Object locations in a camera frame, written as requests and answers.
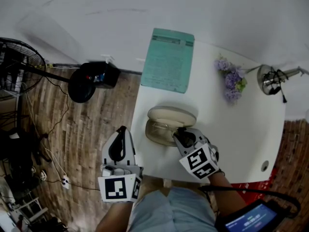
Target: leg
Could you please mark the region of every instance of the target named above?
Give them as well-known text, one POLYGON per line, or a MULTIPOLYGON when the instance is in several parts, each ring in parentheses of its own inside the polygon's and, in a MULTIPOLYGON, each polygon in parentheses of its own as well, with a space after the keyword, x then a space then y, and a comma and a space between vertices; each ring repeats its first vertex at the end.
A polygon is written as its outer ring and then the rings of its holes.
POLYGON ((174 187, 190 189, 205 198, 205 194, 198 189, 201 186, 200 183, 172 180, 172 185, 174 187))
POLYGON ((163 179, 144 175, 140 186, 138 201, 140 201, 148 193, 161 190, 163 188, 164 188, 163 179))

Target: white table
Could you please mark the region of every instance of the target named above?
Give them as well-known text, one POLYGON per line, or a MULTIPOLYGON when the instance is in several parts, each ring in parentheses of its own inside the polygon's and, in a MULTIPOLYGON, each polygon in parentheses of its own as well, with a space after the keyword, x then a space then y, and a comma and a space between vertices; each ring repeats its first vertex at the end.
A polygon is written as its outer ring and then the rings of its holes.
POLYGON ((197 117, 193 128, 201 130, 219 149, 219 166, 231 183, 264 181, 269 178, 279 150, 285 105, 279 92, 265 95, 256 71, 249 73, 242 98, 234 106, 223 97, 223 80, 213 67, 222 54, 244 68, 258 66, 245 57, 195 42, 189 87, 185 94, 140 86, 131 126, 136 162, 143 174, 166 179, 198 182, 179 163, 175 147, 156 144, 145 136, 149 109, 158 105, 182 108, 197 117), (265 161, 268 168, 262 171, 265 161))

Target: purple flower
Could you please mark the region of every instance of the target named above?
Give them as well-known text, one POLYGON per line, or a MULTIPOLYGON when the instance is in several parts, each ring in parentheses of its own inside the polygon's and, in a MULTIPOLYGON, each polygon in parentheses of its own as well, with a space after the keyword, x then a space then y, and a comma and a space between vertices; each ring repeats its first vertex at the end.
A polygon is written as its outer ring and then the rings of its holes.
POLYGON ((234 104, 241 97, 241 93, 235 89, 226 89, 225 98, 229 103, 234 104))
POLYGON ((230 63, 225 59, 220 59, 214 62, 214 66, 220 71, 228 71, 230 68, 230 63))
POLYGON ((235 72, 239 75, 240 78, 244 78, 246 75, 246 72, 241 68, 241 66, 236 66, 235 72))
POLYGON ((225 77, 225 86, 229 89, 235 89, 236 83, 241 81, 241 77, 237 72, 230 72, 225 77))

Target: container lid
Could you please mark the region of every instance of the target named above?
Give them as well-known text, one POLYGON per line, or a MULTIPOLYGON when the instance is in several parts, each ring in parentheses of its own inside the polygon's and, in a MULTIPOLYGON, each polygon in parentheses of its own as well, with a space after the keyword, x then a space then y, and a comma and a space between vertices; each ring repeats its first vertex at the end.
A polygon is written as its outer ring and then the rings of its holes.
POLYGON ((148 117, 158 123, 177 128, 190 127, 197 122, 192 113, 171 106, 155 106, 148 111, 148 117))

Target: electric fan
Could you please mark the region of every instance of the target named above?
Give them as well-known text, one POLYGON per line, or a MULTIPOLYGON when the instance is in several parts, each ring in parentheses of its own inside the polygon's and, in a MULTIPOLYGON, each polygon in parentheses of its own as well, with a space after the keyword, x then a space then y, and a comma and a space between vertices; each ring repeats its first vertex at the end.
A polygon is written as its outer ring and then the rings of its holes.
POLYGON ((96 88, 115 87, 120 71, 110 63, 91 62, 80 66, 70 79, 46 72, 43 57, 30 45, 0 38, 0 101, 28 92, 42 77, 69 84, 68 93, 74 102, 89 100, 96 88))

